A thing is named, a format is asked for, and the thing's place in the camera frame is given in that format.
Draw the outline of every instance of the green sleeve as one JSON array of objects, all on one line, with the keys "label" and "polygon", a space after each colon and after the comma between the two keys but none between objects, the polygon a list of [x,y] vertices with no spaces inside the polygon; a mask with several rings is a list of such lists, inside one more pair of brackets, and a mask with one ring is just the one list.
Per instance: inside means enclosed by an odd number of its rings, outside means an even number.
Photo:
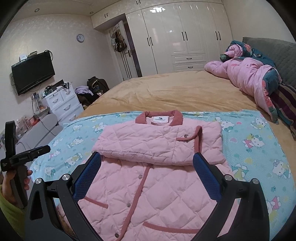
[{"label": "green sleeve", "polygon": [[2,195],[0,185],[0,208],[13,229],[22,237],[25,237],[25,210],[19,209],[8,202]]}]

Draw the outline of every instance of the metal bolt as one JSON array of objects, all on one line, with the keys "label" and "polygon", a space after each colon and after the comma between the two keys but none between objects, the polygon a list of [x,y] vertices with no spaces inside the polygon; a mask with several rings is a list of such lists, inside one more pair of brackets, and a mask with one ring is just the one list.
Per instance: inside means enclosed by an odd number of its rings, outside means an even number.
[{"label": "metal bolt", "polygon": [[259,181],[258,181],[258,179],[256,179],[256,178],[254,178],[254,179],[252,180],[252,182],[253,182],[254,184],[259,184]]},{"label": "metal bolt", "polygon": [[70,178],[70,175],[69,175],[69,174],[65,174],[65,175],[62,177],[62,179],[63,179],[64,181],[69,180],[69,178]]},{"label": "metal bolt", "polygon": [[232,180],[232,176],[231,175],[225,175],[225,180],[227,180],[227,181],[231,181]]},{"label": "metal bolt", "polygon": [[42,179],[41,178],[37,178],[36,181],[35,181],[36,184],[39,184],[41,182],[42,182]]}]

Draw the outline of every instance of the blue gripper pad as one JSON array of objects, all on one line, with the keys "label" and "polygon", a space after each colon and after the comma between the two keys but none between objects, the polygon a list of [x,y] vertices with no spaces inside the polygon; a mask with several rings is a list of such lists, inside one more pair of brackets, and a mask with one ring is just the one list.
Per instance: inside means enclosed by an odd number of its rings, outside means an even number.
[{"label": "blue gripper pad", "polygon": [[222,198],[220,183],[198,153],[193,156],[193,166],[210,198],[219,202]]},{"label": "blue gripper pad", "polygon": [[96,174],[101,167],[102,159],[99,153],[96,153],[90,158],[92,159],[90,160],[89,164],[75,182],[73,198],[76,202],[85,198],[89,187],[91,186]]}]

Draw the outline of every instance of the black television screen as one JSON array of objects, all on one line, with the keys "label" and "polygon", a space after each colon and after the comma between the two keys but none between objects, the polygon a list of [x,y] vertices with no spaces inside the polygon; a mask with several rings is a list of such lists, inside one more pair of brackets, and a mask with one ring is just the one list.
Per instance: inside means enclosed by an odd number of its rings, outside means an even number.
[{"label": "black television screen", "polygon": [[49,51],[33,55],[11,66],[17,94],[21,95],[55,75]]}]

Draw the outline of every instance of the wall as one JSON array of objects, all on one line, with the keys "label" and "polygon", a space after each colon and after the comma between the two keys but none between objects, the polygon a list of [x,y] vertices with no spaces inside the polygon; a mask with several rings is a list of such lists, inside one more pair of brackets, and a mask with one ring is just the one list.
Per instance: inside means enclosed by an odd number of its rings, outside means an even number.
[{"label": "wall", "polygon": [[243,37],[295,43],[288,27],[266,0],[223,0],[234,40]]},{"label": "wall", "polygon": [[[76,40],[77,34],[84,35],[83,43]],[[73,87],[86,85],[93,76],[105,79],[110,88],[121,82],[114,71],[106,37],[93,29],[90,17],[43,15],[10,23],[0,39],[0,132],[6,121],[33,115],[33,92],[20,96],[15,93],[10,83],[11,66],[22,53],[46,49],[53,53],[56,75],[44,82],[40,90],[61,79],[72,82]]]}]

